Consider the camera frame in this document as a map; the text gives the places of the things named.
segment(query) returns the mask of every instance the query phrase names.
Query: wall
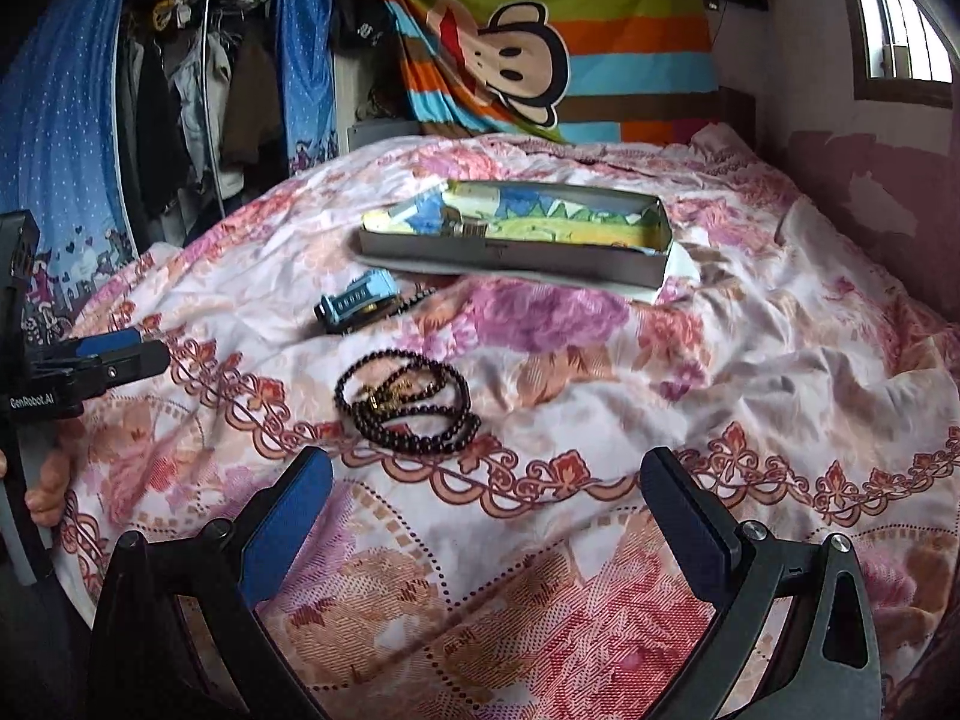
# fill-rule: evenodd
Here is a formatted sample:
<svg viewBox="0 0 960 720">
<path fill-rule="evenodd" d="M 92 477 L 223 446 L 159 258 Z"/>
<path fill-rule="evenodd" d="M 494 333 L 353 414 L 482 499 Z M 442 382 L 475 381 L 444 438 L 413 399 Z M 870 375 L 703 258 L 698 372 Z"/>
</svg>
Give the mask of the wall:
<svg viewBox="0 0 960 720">
<path fill-rule="evenodd" d="M 731 4 L 720 8 L 707 11 L 717 79 L 721 86 L 746 92 L 757 101 L 757 140 L 763 145 L 769 140 L 772 20 L 763 11 Z"/>
<path fill-rule="evenodd" d="M 769 18 L 762 153 L 911 295 L 960 319 L 953 112 L 853 99 L 844 0 L 772 0 Z"/>
</svg>

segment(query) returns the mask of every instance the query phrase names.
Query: finger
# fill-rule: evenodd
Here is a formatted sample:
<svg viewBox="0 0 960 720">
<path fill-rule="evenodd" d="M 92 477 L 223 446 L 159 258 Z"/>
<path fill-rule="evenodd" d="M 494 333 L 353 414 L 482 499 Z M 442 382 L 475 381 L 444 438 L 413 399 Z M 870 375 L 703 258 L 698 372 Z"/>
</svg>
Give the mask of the finger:
<svg viewBox="0 0 960 720">
<path fill-rule="evenodd" d="M 51 449 L 40 468 L 40 484 L 44 493 L 63 495 L 70 484 L 70 456 L 61 449 Z"/>
<path fill-rule="evenodd" d="M 35 525 L 40 525 L 41 528 L 56 528 L 59 525 L 61 519 L 64 518 L 64 501 L 54 507 L 53 509 L 48 509 L 46 512 L 31 512 L 30 519 L 32 519 Z"/>
<path fill-rule="evenodd" d="M 64 495 L 47 493 L 44 490 L 28 490 L 23 501 L 27 504 L 27 509 L 30 509 L 31 514 L 43 514 L 56 509 L 64 501 Z"/>
</svg>

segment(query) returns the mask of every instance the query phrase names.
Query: floral bedspread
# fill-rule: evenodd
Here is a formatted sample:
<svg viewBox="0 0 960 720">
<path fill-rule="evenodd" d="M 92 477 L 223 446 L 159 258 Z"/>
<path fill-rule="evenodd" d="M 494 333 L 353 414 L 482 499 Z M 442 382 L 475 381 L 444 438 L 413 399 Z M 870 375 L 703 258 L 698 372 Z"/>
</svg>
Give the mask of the floral bedspread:
<svg viewBox="0 0 960 720">
<path fill-rule="evenodd" d="M 410 314 L 320 336 L 319 295 L 364 269 L 352 257 L 361 213 L 438 177 L 659 194 L 700 283 L 675 279 L 651 306 L 432 277 L 439 292 Z M 333 495 L 261 617 L 336 720 L 642 716 L 710 616 L 637 490 L 658 445 L 739 519 L 782 538 L 853 538 L 888 709 L 936 654 L 958 548 L 957 330 L 726 127 L 666 149 L 376 143 L 281 184 L 187 250 L 154 247 L 95 295 L 77 332 L 130 326 L 163 338 L 173 362 L 91 402 L 64 435 L 78 466 L 61 584 L 92 619 L 120 533 L 195 533 L 236 514 L 299 447 L 323 447 Z M 464 373 L 483 418 L 472 446 L 402 457 L 342 423 L 337 378 L 386 347 Z M 783 616 L 778 605 L 772 631 Z M 749 698 L 774 639 L 760 640 L 730 707 Z"/>
</svg>

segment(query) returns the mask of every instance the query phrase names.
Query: cartoon print curtain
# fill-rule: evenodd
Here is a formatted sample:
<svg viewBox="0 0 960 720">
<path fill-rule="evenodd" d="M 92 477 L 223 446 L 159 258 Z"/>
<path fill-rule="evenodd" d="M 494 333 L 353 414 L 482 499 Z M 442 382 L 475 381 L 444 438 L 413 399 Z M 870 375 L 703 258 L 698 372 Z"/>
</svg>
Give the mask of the cartoon print curtain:
<svg viewBox="0 0 960 720">
<path fill-rule="evenodd" d="M 121 0 L 54 0 L 0 80 L 0 211 L 40 228 L 26 329 L 68 330 L 133 259 L 117 185 L 113 62 Z"/>
<path fill-rule="evenodd" d="M 424 129 L 688 143 L 715 121 L 703 0 L 386 0 Z"/>
<path fill-rule="evenodd" d="M 331 0 L 277 0 L 277 64 L 290 175 L 337 155 L 326 47 Z"/>
</svg>

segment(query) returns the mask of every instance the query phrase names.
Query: cartoon monkey face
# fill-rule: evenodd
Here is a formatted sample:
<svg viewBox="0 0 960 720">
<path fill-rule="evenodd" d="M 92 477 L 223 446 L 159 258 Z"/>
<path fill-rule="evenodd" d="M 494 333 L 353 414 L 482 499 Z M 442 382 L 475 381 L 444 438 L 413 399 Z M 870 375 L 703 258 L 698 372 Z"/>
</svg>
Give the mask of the cartoon monkey face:
<svg viewBox="0 0 960 720">
<path fill-rule="evenodd" d="M 547 23 L 540 2 L 503 5 L 479 28 L 455 0 L 440 0 L 427 14 L 440 45 L 472 89 L 474 79 L 523 119 L 555 127 L 556 104 L 570 78 L 569 56 L 560 34 Z"/>
</svg>

